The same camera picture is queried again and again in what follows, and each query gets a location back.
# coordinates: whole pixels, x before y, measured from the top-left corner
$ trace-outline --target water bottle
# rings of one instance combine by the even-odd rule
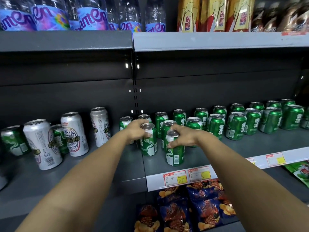
[[[82,30],[109,30],[105,0],[76,0]]]
[[[35,31],[29,6],[32,0],[0,0],[0,21],[5,31]]]
[[[138,0],[120,0],[119,9],[121,29],[141,32],[141,12]]]
[[[114,0],[105,0],[107,8],[107,19],[109,24],[109,29],[119,30],[118,12],[115,6]]]
[[[165,32],[163,0],[147,0],[145,11],[146,32]]]
[[[75,0],[65,0],[71,30],[80,31]]]
[[[34,0],[31,12],[38,31],[70,30],[64,0]]]

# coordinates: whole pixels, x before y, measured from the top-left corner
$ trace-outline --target purple label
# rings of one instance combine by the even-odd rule
[[[119,30],[119,24],[116,24],[116,23],[108,23],[108,24],[109,24],[109,29],[111,31]]]
[[[1,27],[5,31],[35,31],[36,24],[29,13],[17,10],[0,10]]]
[[[109,30],[107,13],[92,7],[77,9],[79,26],[82,30]]]
[[[75,30],[75,31],[81,31],[82,29],[79,26],[79,21],[76,20],[69,20],[70,22],[70,27],[71,30]]]
[[[165,32],[165,23],[146,24],[146,32]]]
[[[132,32],[141,32],[141,24],[138,22],[123,22],[121,23],[121,30],[130,30]]]
[[[69,30],[70,24],[65,11],[47,5],[31,8],[38,31]]]

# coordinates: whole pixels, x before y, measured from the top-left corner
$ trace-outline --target yellow sticker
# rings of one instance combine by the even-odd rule
[[[277,161],[278,161],[278,164],[285,164],[286,163],[286,160],[284,159],[284,157],[278,157],[277,158]]]
[[[178,177],[177,177],[177,181],[178,181],[178,184],[185,184],[185,183],[188,183],[188,182],[187,182],[187,177],[186,177],[186,175],[178,176]]]
[[[201,175],[203,180],[211,178],[210,171],[201,172]]]

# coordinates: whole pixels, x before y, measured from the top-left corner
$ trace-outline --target white beer can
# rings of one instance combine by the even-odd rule
[[[86,140],[83,121],[78,112],[68,112],[61,116],[61,126],[66,136],[70,155],[77,157],[86,154],[89,147]]]
[[[111,138],[107,110],[105,107],[95,107],[90,112],[91,123],[97,147],[102,146]]]
[[[45,119],[29,121],[23,132],[41,170],[48,170],[62,162],[50,124]]]

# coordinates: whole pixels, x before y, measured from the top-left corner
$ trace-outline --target store shelf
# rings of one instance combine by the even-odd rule
[[[309,47],[309,35],[287,35],[281,32],[163,32],[134,33],[135,52]]]
[[[245,158],[252,157],[249,160],[261,169],[280,165],[278,164],[277,158],[280,161],[284,161],[282,164],[309,159],[308,131],[301,128],[295,131],[279,129],[278,132],[272,135],[257,132],[253,136],[245,135],[240,141],[232,141],[223,137],[222,142],[238,152],[241,156]],[[160,146],[161,140],[159,139],[159,148],[156,155],[150,157],[143,156],[148,191],[170,186],[166,185],[164,174],[184,176],[187,183],[197,181],[189,174],[189,169],[195,169],[197,167],[203,168],[195,169],[195,173],[198,171],[209,171],[212,179],[217,177],[210,162],[200,148],[187,147],[184,163],[180,166],[173,167],[167,164],[166,154]],[[278,156],[275,155],[274,157],[269,156],[269,154],[277,152],[281,152],[281,154],[279,153],[277,154]]]
[[[1,31],[0,52],[130,50],[129,31]]]
[[[51,169],[38,168],[32,154],[22,156],[3,167],[14,172],[11,182],[0,191],[0,219],[29,213],[33,207],[83,158],[97,149],[90,140],[89,152],[81,157],[67,154],[63,162]],[[125,147],[116,169],[109,198],[147,191],[141,154],[136,154],[136,145]]]

